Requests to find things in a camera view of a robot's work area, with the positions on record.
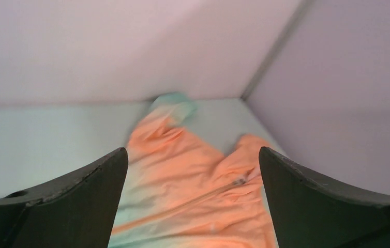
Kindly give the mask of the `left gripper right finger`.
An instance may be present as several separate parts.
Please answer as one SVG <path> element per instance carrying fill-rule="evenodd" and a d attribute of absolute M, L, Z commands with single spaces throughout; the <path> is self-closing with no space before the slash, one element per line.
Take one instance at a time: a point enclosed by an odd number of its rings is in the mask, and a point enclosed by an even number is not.
<path fill-rule="evenodd" d="M 390 195 L 364 190 L 259 152 L 263 186 L 280 247 L 390 247 Z"/>

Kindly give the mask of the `teal and orange gradient jacket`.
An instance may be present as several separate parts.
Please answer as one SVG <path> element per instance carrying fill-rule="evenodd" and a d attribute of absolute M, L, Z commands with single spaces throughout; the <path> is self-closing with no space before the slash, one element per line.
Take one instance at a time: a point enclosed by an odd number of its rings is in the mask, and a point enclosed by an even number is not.
<path fill-rule="evenodd" d="M 133 129 L 109 247 L 276 246 L 259 164 L 268 142 L 244 134 L 225 155 L 183 126 L 196 109 L 161 95 Z"/>

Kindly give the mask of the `light foam table mat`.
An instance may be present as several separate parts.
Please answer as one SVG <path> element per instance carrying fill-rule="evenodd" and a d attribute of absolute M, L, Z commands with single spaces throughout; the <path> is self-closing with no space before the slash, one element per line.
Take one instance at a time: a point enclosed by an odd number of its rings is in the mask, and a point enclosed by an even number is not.
<path fill-rule="evenodd" d="M 150 102 L 0 108 L 0 197 L 47 182 L 125 146 Z M 196 101 L 183 125 L 223 153 L 243 134 L 280 151 L 240 99 Z"/>

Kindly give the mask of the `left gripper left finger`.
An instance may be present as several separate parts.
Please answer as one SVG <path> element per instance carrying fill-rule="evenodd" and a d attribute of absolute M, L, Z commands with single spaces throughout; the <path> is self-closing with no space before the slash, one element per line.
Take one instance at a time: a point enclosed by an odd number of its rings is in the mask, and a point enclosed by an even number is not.
<path fill-rule="evenodd" d="M 0 247 L 107 247 L 128 169 L 125 148 L 0 198 Z"/>

